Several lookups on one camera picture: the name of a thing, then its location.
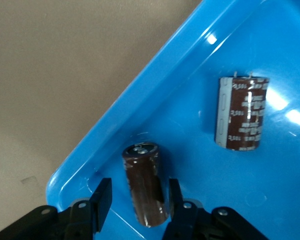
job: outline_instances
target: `brown cylinder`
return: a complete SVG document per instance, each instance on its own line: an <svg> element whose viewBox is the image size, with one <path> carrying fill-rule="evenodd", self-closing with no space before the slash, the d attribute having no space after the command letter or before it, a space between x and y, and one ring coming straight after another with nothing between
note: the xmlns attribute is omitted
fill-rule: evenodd
<svg viewBox="0 0 300 240"><path fill-rule="evenodd" d="M220 78L215 142L236 151L259 146L269 79L265 77Z"/></svg>
<svg viewBox="0 0 300 240"><path fill-rule="evenodd" d="M159 146L143 142L127 147L123 153L124 168L138 221L146 227L162 224L169 216L160 166Z"/></svg>

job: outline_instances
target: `electrolytic capacitor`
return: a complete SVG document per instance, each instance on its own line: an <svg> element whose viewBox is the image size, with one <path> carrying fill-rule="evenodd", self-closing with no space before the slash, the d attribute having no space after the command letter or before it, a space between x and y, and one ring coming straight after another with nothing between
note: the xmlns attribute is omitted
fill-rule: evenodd
<svg viewBox="0 0 300 240"><path fill-rule="evenodd" d="M165 201L159 146L143 142L127 147L122 157L138 221L146 227L162 224L169 216Z"/></svg>
<svg viewBox="0 0 300 240"><path fill-rule="evenodd" d="M269 79L220 78L215 142L227 149L254 150L261 139Z"/></svg>

